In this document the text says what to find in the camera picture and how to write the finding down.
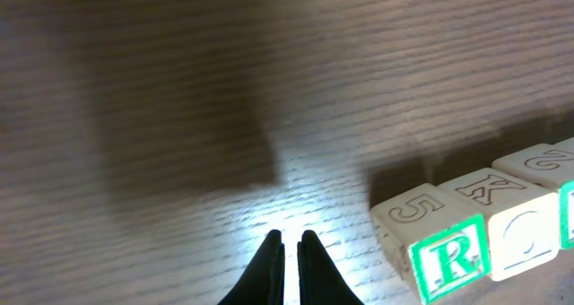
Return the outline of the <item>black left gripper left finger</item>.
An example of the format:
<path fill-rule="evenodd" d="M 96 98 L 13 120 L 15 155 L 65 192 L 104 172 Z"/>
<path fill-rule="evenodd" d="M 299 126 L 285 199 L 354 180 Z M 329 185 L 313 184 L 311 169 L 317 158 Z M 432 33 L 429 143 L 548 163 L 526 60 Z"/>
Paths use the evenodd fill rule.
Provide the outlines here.
<path fill-rule="evenodd" d="M 239 280 L 218 305 L 283 305 L 284 272 L 282 234 L 271 230 Z"/>

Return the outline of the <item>green R block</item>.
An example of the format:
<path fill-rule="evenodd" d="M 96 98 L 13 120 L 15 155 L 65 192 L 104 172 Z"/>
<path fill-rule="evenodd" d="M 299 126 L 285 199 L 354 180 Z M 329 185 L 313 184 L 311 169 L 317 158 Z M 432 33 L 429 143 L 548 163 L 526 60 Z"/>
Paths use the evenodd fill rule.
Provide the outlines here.
<path fill-rule="evenodd" d="M 431 184 L 370 209 L 387 261 L 423 304 L 491 272 L 483 215 Z"/>

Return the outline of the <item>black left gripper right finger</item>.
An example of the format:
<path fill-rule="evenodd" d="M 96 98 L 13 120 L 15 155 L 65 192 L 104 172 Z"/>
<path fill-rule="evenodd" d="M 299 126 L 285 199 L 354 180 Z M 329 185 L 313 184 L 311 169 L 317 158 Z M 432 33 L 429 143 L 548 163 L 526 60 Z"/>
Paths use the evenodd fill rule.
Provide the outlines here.
<path fill-rule="evenodd" d="M 303 232 L 297 244 L 297 258 L 301 305 L 363 305 L 314 231 Z"/>

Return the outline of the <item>yellow O block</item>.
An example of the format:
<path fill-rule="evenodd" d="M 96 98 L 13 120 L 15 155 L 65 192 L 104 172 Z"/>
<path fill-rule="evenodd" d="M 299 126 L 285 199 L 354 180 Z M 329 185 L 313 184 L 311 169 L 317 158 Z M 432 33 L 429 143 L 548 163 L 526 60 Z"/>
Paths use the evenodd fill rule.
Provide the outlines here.
<path fill-rule="evenodd" d="M 493 281 L 519 275 L 558 255 L 556 193 L 492 168 L 451 179 L 439 187 L 483 214 Z"/>
<path fill-rule="evenodd" d="M 556 149 L 574 153 L 574 137 L 560 141 L 553 145 Z"/>

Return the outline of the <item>green B block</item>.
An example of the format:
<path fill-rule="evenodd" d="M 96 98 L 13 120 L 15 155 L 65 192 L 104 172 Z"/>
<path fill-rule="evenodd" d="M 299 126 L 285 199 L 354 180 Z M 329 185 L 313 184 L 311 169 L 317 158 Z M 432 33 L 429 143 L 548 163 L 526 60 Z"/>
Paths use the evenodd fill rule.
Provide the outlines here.
<path fill-rule="evenodd" d="M 491 166 L 559 195 L 562 249 L 573 249 L 573 152 L 537 144 L 494 160 Z"/>

